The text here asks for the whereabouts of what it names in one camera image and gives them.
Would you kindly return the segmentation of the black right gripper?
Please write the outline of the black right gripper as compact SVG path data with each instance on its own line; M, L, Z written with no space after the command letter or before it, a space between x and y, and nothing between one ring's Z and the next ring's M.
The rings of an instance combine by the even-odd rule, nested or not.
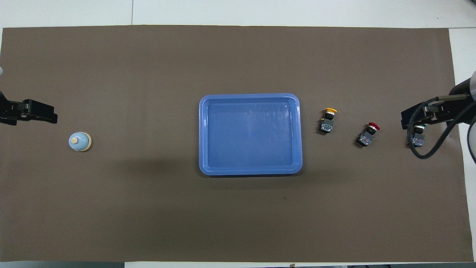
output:
M401 112L402 129L408 129L411 116L416 112L413 126L422 124L438 124L456 121L456 124L470 124L476 112L475 101L472 98L464 100L448 100L435 102L425 108L419 108L421 103L414 105Z

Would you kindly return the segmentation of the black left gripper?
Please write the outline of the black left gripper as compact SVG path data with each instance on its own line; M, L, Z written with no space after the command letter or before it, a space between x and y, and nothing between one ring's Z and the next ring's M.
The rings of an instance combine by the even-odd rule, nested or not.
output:
M0 122L17 125L17 121L43 121L57 124L58 115L54 113L54 107L51 105L32 99L25 99L22 102L10 101L0 91Z

